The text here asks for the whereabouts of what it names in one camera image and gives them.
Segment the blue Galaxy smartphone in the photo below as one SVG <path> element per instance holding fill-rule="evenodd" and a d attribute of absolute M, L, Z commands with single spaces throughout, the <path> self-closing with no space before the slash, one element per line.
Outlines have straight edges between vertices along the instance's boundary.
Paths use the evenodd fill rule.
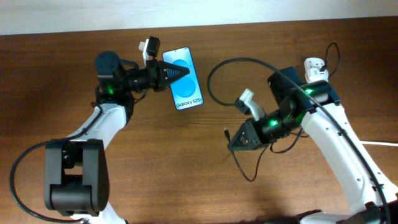
<path fill-rule="evenodd" d="M 197 107 L 204 103 L 193 57 L 188 47 L 170 50 L 162 54 L 164 62 L 186 67 L 190 73 L 171 84 L 171 92 L 177 110 Z"/>

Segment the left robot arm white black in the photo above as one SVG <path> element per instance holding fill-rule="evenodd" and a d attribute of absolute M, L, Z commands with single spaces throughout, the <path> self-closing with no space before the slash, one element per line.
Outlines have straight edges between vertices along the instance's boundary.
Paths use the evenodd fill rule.
<path fill-rule="evenodd" d="M 137 102 L 134 92 L 164 91 L 190 71 L 156 58 L 141 68 L 111 51 L 96 57 L 95 68 L 99 85 L 93 114 L 73 134 L 45 147 L 44 202 L 70 221 L 126 223 L 109 202 L 105 150 L 130 121 Z"/>

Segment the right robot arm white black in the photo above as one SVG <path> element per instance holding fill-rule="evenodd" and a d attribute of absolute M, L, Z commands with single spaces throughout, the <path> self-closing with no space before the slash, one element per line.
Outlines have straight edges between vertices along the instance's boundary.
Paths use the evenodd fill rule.
<path fill-rule="evenodd" d="M 251 151 L 274 144 L 298 129 L 321 150 L 349 203 L 351 214 L 314 210 L 294 217 L 295 223 L 397 223 L 397 186 L 378 168 L 352 129 L 345 109 L 326 79 L 302 83 L 293 68 L 272 74 L 268 83 L 279 108 L 265 114 L 246 89 L 235 101 L 250 114 L 228 149 Z"/>

